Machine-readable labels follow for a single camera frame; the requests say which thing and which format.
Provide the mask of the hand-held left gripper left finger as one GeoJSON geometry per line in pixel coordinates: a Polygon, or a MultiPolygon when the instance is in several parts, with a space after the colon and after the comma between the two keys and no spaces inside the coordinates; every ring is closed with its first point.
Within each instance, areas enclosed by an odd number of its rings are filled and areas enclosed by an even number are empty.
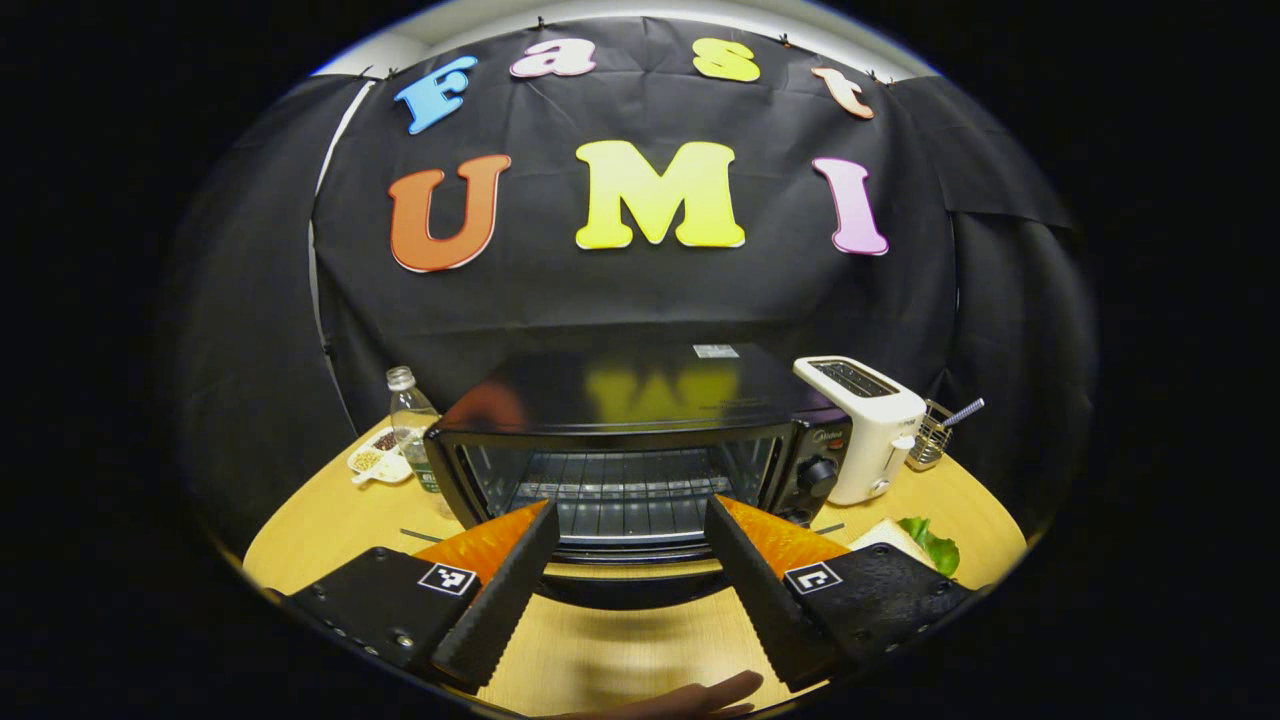
{"type": "Polygon", "coordinates": [[[371,547],[287,594],[285,607],[401,671],[474,693],[559,541],[558,507],[541,500],[417,553],[371,547]]]}

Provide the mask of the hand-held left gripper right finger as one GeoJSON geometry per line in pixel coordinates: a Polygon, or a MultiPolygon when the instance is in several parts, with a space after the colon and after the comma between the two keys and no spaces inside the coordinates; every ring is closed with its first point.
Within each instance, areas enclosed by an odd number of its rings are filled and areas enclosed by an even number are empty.
{"type": "Polygon", "coordinates": [[[911,538],[850,550],[724,495],[707,502],[704,534],[792,692],[861,674],[977,601],[906,552],[911,538]]]}

